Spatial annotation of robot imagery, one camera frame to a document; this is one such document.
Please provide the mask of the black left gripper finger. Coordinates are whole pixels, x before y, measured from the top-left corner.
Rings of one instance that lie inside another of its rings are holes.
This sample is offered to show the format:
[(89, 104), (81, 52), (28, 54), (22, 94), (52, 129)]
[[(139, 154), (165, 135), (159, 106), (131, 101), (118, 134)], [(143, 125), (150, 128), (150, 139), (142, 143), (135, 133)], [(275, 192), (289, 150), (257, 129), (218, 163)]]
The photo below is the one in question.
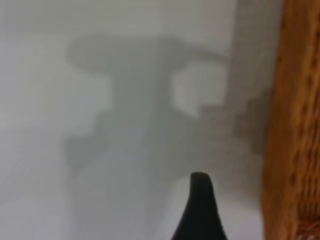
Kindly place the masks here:
[(190, 175), (189, 196), (173, 240), (226, 240), (214, 187), (204, 172)]

